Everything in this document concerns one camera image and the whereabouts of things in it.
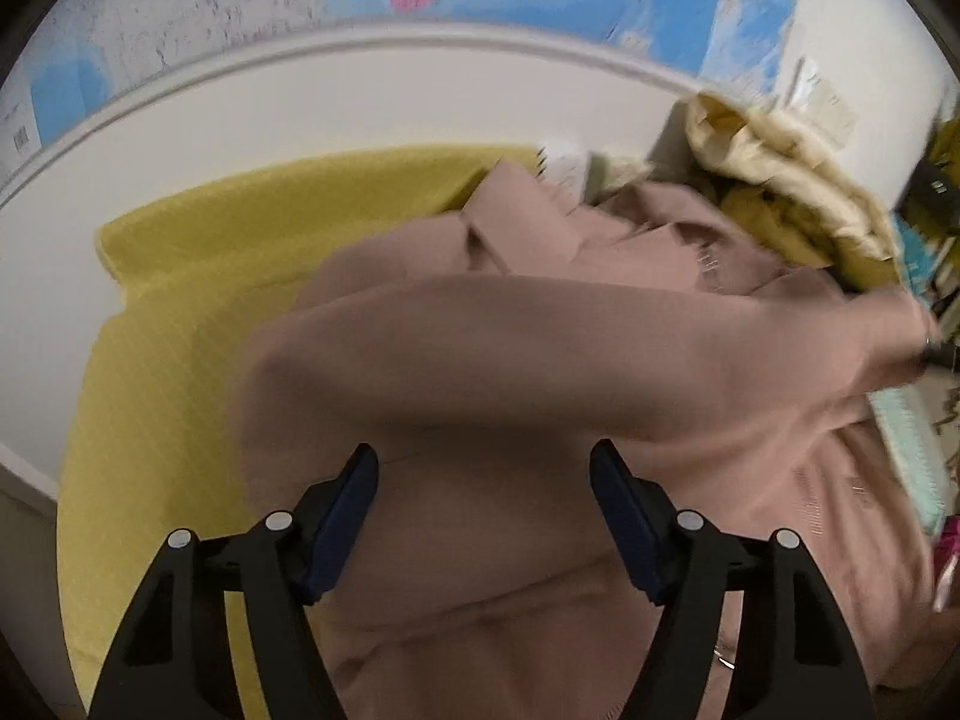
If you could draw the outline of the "pink jacket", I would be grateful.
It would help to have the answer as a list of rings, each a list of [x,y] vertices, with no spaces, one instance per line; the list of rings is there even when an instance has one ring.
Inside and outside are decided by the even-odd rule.
[[[610,718],[658,624],[587,462],[726,532],[802,536],[871,683],[931,614],[929,539],[874,390],[934,337],[900,288],[848,296],[685,187],[597,208],[501,163],[452,213],[322,262],[235,395],[252,500],[285,509],[368,444],[376,499],[311,628],[353,718]]]

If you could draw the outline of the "cream garment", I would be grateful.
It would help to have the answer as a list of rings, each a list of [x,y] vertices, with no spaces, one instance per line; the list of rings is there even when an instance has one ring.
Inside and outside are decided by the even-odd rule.
[[[740,109],[714,94],[698,93],[686,101],[685,135],[704,169],[799,203],[859,254],[875,260],[900,257],[890,211],[779,112]]]

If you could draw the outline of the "yellow hanging garment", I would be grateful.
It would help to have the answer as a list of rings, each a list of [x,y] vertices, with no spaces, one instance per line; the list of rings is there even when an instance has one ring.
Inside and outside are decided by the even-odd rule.
[[[947,171],[952,164],[958,163],[960,154],[960,117],[955,115],[950,121],[945,121],[934,133],[929,144],[926,158],[937,164],[940,169]]]

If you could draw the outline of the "patterned yellow bed sheet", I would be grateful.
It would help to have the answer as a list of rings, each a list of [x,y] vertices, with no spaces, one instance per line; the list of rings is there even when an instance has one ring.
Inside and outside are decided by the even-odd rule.
[[[65,640],[91,695],[122,611],[176,527],[226,535],[270,511],[239,458],[245,353],[322,262],[412,221],[460,210],[501,163],[488,149],[342,154],[179,193],[103,227],[124,309],[94,343],[60,494]]]

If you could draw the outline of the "white wall socket panel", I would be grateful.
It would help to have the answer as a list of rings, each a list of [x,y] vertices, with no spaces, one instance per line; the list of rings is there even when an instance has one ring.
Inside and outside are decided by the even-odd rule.
[[[856,111],[809,57],[797,60],[794,78],[782,105],[835,148],[844,148],[850,143],[857,124]]]

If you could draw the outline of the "wall map poster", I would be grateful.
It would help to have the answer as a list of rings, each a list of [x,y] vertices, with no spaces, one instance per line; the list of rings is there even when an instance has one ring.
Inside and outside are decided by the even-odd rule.
[[[368,20],[483,21],[621,47],[750,98],[770,94],[796,0],[59,0],[2,88],[13,174],[112,99],[205,55]]]

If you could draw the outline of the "black handbag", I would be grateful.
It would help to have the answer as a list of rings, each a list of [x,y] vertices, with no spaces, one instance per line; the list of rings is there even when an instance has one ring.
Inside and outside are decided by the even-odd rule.
[[[911,174],[901,206],[923,211],[944,226],[957,226],[958,185],[942,167],[921,160]]]

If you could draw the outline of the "mustard brown jacket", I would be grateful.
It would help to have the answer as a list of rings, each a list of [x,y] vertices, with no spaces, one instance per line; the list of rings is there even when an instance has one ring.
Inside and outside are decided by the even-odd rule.
[[[843,229],[818,208],[748,185],[731,188],[719,208],[766,249],[793,265],[828,271],[844,291],[901,284],[895,255],[870,229]]]

